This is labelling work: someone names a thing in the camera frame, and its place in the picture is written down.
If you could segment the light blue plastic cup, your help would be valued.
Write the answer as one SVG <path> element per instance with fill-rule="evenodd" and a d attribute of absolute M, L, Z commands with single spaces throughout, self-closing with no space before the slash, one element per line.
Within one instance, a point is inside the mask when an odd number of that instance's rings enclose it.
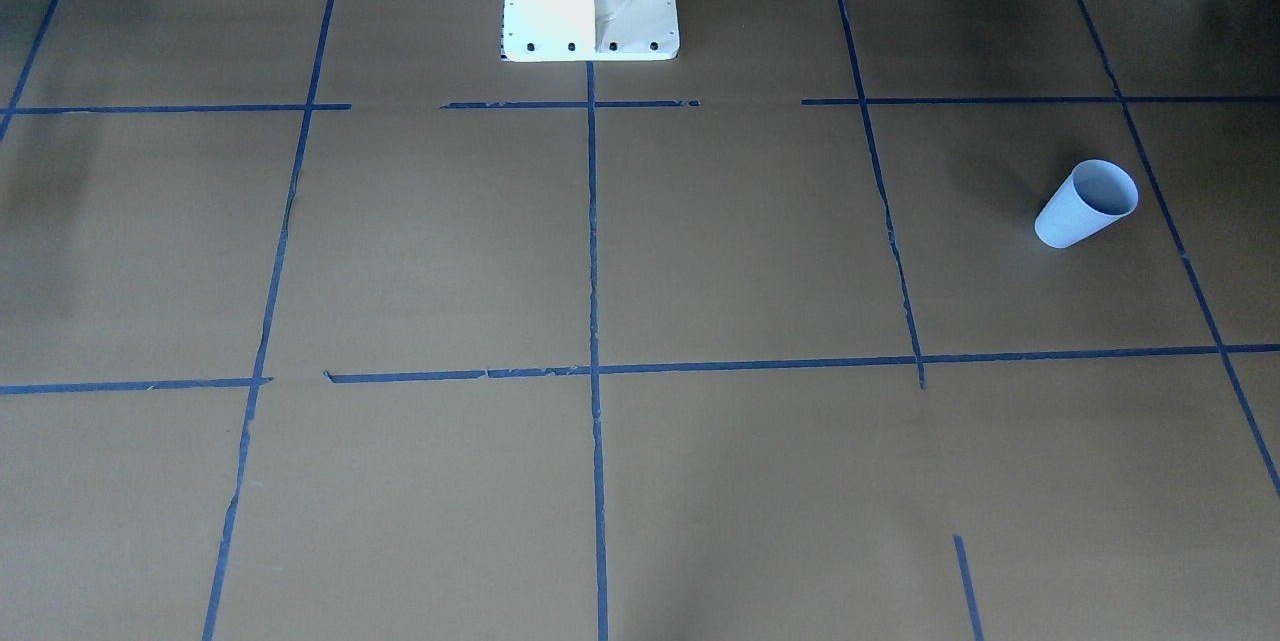
<path fill-rule="evenodd" d="M 1119 164 L 1105 159 L 1078 162 L 1036 218 L 1034 232 L 1055 249 L 1097 234 L 1134 212 L 1139 203 L 1137 182 Z"/>

